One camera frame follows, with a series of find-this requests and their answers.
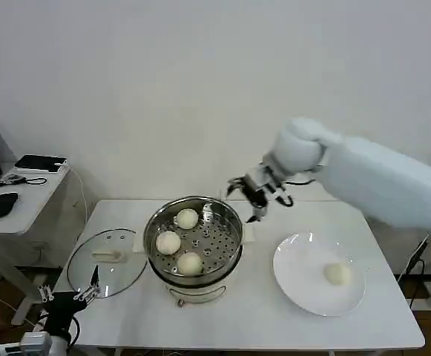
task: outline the robotic arm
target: robotic arm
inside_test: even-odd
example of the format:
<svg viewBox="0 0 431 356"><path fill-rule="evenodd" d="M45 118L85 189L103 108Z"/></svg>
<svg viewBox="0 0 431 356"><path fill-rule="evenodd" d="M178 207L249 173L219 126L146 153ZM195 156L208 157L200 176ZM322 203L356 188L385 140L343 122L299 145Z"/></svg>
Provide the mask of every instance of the robotic arm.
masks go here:
<svg viewBox="0 0 431 356"><path fill-rule="evenodd" d="M26 332L18 343L0 345L0 356L67 356L75 343L70 343L70 323L79 324L75 314L84 310L100 293L98 266L95 266L90 285L83 291L58 291L53 293L49 286L40 286L39 293L47 314L44 330L41 332Z"/></svg>
<svg viewBox="0 0 431 356"><path fill-rule="evenodd" d="M292 119L263 161L231 179L260 221L269 199L293 206L283 183L307 173L332 196L396 228L431 230L431 167L359 137L343 137L312 119Z"/></svg>

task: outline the metal rim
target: metal rim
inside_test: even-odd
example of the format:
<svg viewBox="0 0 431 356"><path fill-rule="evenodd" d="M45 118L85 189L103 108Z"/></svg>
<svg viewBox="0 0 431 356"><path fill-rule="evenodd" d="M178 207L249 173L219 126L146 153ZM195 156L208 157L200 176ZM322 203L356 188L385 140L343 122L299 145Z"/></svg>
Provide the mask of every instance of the metal rim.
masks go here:
<svg viewBox="0 0 431 356"><path fill-rule="evenodd" d="M199 222L194 227L194 230L188 229L186 231L188 237L190 237L193 233L199 232L199 230L203 230L203 232L199 232L203 233L203 237L213 237L214 239L216 239L217 237L219 237L218 234L220 234L220 240L223 240L223 238L225 238L225 240L228 240L228 246L225 245L225 248L223 247L223 243L225 241L223 243L221 241L218 241L218 243L222 243L222 245L220 245L220 250L218 248L216 240L213 241L213 243L215 243L215 246L208 246L207 250L211 248L214 253L215 247L217 247L216 256L220 254L220 261L217 258L215 261L213 261L214 265L212 265L211 261L209 265L205 265L205 269L202 273L196 274L194 276L187 276L178 273L177 268L174 265L176 261L174 257L169 257L170 260L161 263L160 259L162 258L162 261L164 261L163 257L165 256L159 256L154 246L156 235L158 232L161 231L175 231L178 234L182 233L180 237L182 240L185 239L185 233L182 231L177 231L180 230L180 228L177 228L177 225L175 225L175 227L172 226L171 215L177 212L177 206L179 204L182 205L181 208L189 208L190 206L187 206L186 203L201 204L201 206L203 207L202 212L198 211L200 218ZM209 204L207 205L209 207L208 210L205 209L205 204ZM151 265L151 268L157 273L158 277L160 277L164 281L168 281L168 283L172 285L179 286L181 288L200 288L201 286L210 286L213 283L213 280L210 280L211 278L214 278L214 280L217 281L222 279L224 276L227 275L227 273L229 273L233 269L234 265L237 264L237 261L240 259L242 251L243 223L238 216L238 213L230 205L228 205L226 202L223 202L222 200L212 197L187 196L167 202L161 208L158 208L151 215L148 222L146 223L143 234L144 248L146 254L148 255L149 263ZM195 237L195 239L197 241L193 241L193 243L199 243L199 237ZM209 242L210 245L213 245L213 243L211 243L211 240L205 241L205 243L207 242ZM185 250L193 251L187 247L189 246L186 246L183 249L184 251L180 250L179 255L180 252L186 252ZM172 265L170 269L166 267L166 263L167 266L170 266L169 262Z"/></svg>
<svg viewBox="0 0 431 356"><path fill-rule="evenodd" d="M243 247L240 245L240 253L237 255L237 260L234 262L233 266L225 274L221 275L219 278L217 278L215 280L212 280L209 283L203 283L203 284L197 284L197 285L183 285L183 284L176 283L176 282L174 282L172 280L168 280L168 279L164 278L164 276L161 274L160 271L157 270L157 268L154 267L154 265L151 262L151 260L149 260L149 265L151 266L151 269L156 274L156 276L158 276L161 280L163 280L167 284L170 284L171 286L174 286L174 287L177 287L177 288L183 288L183 289L198 289L198 288L204 288L204 287L212 286L215 283L218 283L221 280L225 279L230 273L233 272L233 270L235 269L235 267L237 267L239 261L241 260L242 252L243 252Z"/></svg>

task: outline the cable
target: cable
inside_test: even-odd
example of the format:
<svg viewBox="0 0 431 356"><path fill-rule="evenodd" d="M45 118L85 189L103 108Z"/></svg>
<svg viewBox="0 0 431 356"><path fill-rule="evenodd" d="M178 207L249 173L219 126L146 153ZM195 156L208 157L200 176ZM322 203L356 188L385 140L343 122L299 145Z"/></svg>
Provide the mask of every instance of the cable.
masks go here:
<svg viewBox="0 0 431 356"><path fill-rule="evenodd" d="M401 278L403 277L403 275L405 274L405 272L408 269L409 263L411 262L411 259L413 258L413 256L415 256L416 252L419 251L419 249L422 247L422 245L426 242L426 240L428 240L428 237L430 237L430 234L427 234L426 237L419 243L418 247L414 250L414 252L411 254L411 256L409 256L408 258L408 262L407 265L405 266L405 268L403 269L403 271L400 273L400 275L398 276L398 279L396 280L397 283L400 282Z"/></svg>
<svg viewBox="0 0 431 356"><path fill-rule="evenodd" d="M137 354L135 354L134 356L146 356L149 352L151 352L153 350L147 350L145 351L143 354L141 352L138 352Z"/></svg>
<svg viewBox="0 0 431 356"><path fill-rule="evenodd" d="M79 336L80 336L80 323L76 319L75 315L72 316L72 320L75 322L75 325L76 325L76 335L73 341L70 343L69 347L67 347L67 352L69 352L72 349L72 347L75 345L76 341L79 339Z"/></svg>
<svg viewBox="0 0 431 356"><path fill-rule="evenodd" d="M9 304L9 303L7 303L7 302L4 302L1 298L0 298L0 302L1 302L1 303L3 303L3 304L5 304L6 306L8 306L9 308L11 308L12 310L14 310L14 312L17 312L17 310L16 310L12 305L10 305L10 304ZM36 324L32 323L32 322L31 322L31 321L29 321L28 319L24 318L24 320L25 320L25 321L27 321L30 325L32 325L32 326L34 326L34 327L36 327Z"/></svg>
<svg viewBox="0 0 431 356"><path fill-rule="evenodd" d="M78 178L78 180L80 181L80 191L82 192L83 205L85 206L85 225L83 226L83 229L85 230L85 226L87 225L87 222L88 222L88 204L87 204L87 200L85 198L85 190L83 189L83 180L80 177L80 175L78 174L78 172L76 171L76 169L68 164L68 161L65 161L65 163L62 163L62 164L61 163L54 163L54 165L63 165L65 167L68 167L68 169L70 169L72 171L72 173L75 174L76 177ZM80 236L81 236L81 234L76 237L76 241L79 240Z"/></svg>
<svg viewBox="0 0 431 356"><path fill-rule="evenodd" d="M85 192L83 190L83 181L82 181L82 178L80 178L80 175L77 173L77 171L75 170L75 168L73 168L71 165L69 165L68 163L65 163L64 165L66 165L68 167L68 169L70 169L73 172L73 174L75 174L76 177L80 181L80 191L82 192L82 200L83 200L83 204L85 205L85 225L87 225L87 222L88 222L88 206L87 206L87 200L85 199Z"/></svg>
<svg viewBox="0 0 431 356"><path fill-rule="evenodd" d="M418 262L421 262L423 265L421 267L421 273L420 276L424 276L424 270L426 268L426 264L424 263L424 261L422 259L418 260ZM411 309L413 302L415 301L416 298L416 294L418 293L418 290L420 288L420 284L421 284L421 280L418 280L416 283L416 287L415 287L415 291L413 292L413 296L411 298L411 301L409 302L409 308Z"/></svg>
<svg viewBox="0 0 431 356"><path fill-rule="evenodd" d="M37 260L30 265L30 267L35 267L36 265L38 265L42 261L42 250L43 250L43 248L39 249L39 256L37 257Z"/></svg>
<svg viewBox="0 0 431 356"><path fill-rule="evenodd" d="M296 183L296 182L285 182L287 185L308 185L311 184L312 182L315 182L316 179L310 179L307 182L301 182L301 183Z"/></svg>
<svg viewBox="0 0 431 356"><path fill-rule="evenodd" d="M47 183L47 178L38 177L38 178L26 179L25 183L29 185L42 185Z"/></svg>

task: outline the power cord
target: power cord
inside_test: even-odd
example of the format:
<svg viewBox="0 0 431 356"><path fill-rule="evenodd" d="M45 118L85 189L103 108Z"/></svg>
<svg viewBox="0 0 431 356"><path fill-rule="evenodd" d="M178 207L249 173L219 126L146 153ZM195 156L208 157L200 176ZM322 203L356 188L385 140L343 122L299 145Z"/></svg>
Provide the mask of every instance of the power cord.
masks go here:
<svg viewBox="0 0 431 356"><path fill-rule="evenodd" d="M69 347L67 347L67 352L69 352L72 349L72 347L75 346L75 343L79 339L79 336L80 336L80 323L76 319L75 315L72 316L72 320L75 322L75 325L76 325L76 335L75 335L75 338L73 339L73 341L70 343Z"/></svg>
<svg viewBox="0 0 431 356"><path fill-rule="evenodd" d="M411 261L412 261L412 259L413 259L413 257L417 254L417 252L419 252L420 251L420 248L422 248L422 246L426 243L426 241L428 240L428 237L430 237L430 234L427 234L425 237L424 237L424 239L418 244L418 247L416 247L416 249L414 250L414 252L411 254L411 256L408 258L408 262L407 262L407 265L405 266L405 268L403 269L403 271L400 273L400 275L398 276L398 279L396 280L397 281L397 283L399 283L400 282L400 280L401 280L401 278L405 275L405 274L408 274L407 272L409 272L408 271L408 269L410 269L411 270L411 268L412 267L410 267L410 263L411 263Z"/></svg>
<svg viewBox="0 0 431 356"><path fill-rule="evenodd" d="M418 262L421 262L421 264L422 264L420 276L424 276L424 270L426 268L426 263L424 263L424 261L422 259L418 260ZM417 281L415 291L413 292L413 296L411 297L411 301L409 302L409 308L410 309L413 305L413 302L415 301L416 294L418 293L418 290L420 289L420 284L421 284L421 278L420 278L420 280Z"/></svg>
<svg viewBox="0 0 431 356"><path fill-rule="evenodd" d="M0 187L5 185L19 185L19 184L28 184L28 185L42 185L47 183L47 178L37 177L27 179L26 177L19 176L18 174L9 174L0 180Z"/></svg>
<svg viewBox="0 0 431 356"><path fill-rule="evenodd" d="M80 175L78 174L78 172L76 171L76 169L74 167L72 167L70 164L68 164L67 161L65 161L64 163L54 163L54 165L63 165L64 167L68 167L68 169L75 174L75 176L78 178L79 182L80 182L80 191L82 192L82 200L83 200L83 205L85 206L85 226L87 225L88 222L88 204L87 204L87 200L85 198L85 190L83 187L83 180L80 177Z"/></svg>
<svg viewBox="0 0 431 356"><path fill-rule="evenodd" d="M48 317L49 316L49 314L47 313L47 314L43 314L43 315L41 315L40 316L40 318L39 318L39 322L41 321L41 320L43 320L43 319L45 319L46 317ZM74 347L75 346L75 343L76 343L76 341L79 339L79 337L80 337L80 331L81 331L81 328L80 328L80 323L79 323L79 321L76 319L76 317L75 317L75 315L74 316L72 316L72 320L73 320L73 322L75 323L75 326L76 326L76 335L75 335L75 337L73 338L73 340L72 340L72 342L70 343L70 345L67 347L67 352L69 352L71 349L72 349L72 347Z"/></svg>
<svg viewBox="0 0 431 356"><path fill-rule="evenodd" d="M307 182L301 182L301 183L297 183L297 182L285 182L287 185L309 185L313 182L315 182L316 179L310 179Z"/></svg>
<svg viewBox="0 0 431 356"><path fill-rule="evenodd" d="M42 261L42 250L43 248L39 248L39 256L37 257L37 260L30 265L30 267L35 267Z"/></svg>
<svg viewBox="0 0 431 356"><path fill-rule="evenodd" d="M173 352L165 355L165 351L162 350L162 356L175 356L175 355L177 355L177 356L183 356L184 354L185 354L185 351L181 351L181 352L173 351Z"/></svg>
<svg viewBox="0 0 431 356"><path fill-rule="evenodd" d="M152 352L153 350L147 350L144 351L143 353L138 352L137 354L135 354L134 356L146 356L149 352Z"/></svg>
<svg viewBox="0 0 431 356"><path fill-rule="evenodd" d="M12 310L14 310L14 312L17 312L17 310L12 305L10 305L8 302L4 302L1 298L0 298L0 302L6 305L8 308L11 308ZM32 323L28 319L24 318L24 320L27 321L30 325L36 327L36 324Z"/></svg>

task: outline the stainless steel pot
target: stainless steel pot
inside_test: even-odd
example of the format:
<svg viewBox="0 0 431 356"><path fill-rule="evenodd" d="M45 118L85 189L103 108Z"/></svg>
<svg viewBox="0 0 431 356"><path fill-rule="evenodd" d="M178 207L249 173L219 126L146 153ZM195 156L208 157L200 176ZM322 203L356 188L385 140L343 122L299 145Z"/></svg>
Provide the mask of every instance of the stainless steel pot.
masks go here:
<svg viewBox="0 0 431 356"><path fill-rule="evenodd" d="M185 230L174 223L179 211L190 208L199 215L195 227ZM164 231L174 231L181 247L171 256L157 251L156 239ZM243 224L237 212L220 200L210 197L184 197L169 202L156 211L144 230L144 249L154 272L166 283L180 288L203 288L226 277L242 254ZM184 276L177 271L177 259L196 252L203 261L202 273Z"/></svg>

